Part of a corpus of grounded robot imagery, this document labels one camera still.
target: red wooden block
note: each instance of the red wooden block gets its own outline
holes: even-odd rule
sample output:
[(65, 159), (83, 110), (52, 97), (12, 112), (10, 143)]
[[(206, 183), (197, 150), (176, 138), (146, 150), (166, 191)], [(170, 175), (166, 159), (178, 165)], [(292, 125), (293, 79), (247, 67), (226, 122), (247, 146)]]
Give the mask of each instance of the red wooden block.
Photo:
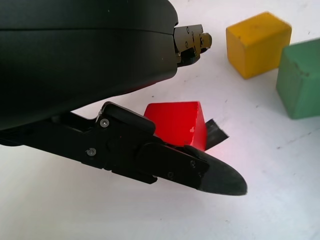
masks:
[(155, 134), (163, 141), (205, 150), (207, 128), (200, 102), (151, 103), (144, 116), (155, 123)]

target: toy block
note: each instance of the toy block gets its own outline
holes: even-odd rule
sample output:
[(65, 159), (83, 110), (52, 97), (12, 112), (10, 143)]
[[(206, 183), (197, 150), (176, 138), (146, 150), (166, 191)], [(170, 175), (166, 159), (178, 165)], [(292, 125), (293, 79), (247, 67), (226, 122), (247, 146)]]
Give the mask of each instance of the toy block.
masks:
[(320, 116), (320, 38), (283, 49), (276, 89), (292, 119)]
[(279, 66), (282, 49), (289, 45), (291, 26), (269, 12), (226, 29), (229, 62), (244, 79)]
[(151, 103), (144, 116), (155, 123), (155, 134), (163, 141), (206, 149), (207, 127), (200, 102)]

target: green block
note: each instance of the green block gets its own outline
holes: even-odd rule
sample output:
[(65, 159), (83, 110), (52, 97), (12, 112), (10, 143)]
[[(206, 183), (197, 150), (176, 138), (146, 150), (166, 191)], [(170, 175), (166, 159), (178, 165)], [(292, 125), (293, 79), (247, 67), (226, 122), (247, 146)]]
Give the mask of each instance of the green block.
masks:
[(291, 118), (320, 116), (320, 38), (282, 50), (276, 89)]

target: yellow block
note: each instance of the yellow block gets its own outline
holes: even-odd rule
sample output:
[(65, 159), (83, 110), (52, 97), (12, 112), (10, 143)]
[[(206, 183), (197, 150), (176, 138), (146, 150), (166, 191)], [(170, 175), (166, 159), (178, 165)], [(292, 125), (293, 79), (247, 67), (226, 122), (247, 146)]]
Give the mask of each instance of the yellow block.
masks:
[(226, 28), (229, 62), (245, 78), (279, 66), (282, 49), (289, 45), (291, 26), (269, 12)]

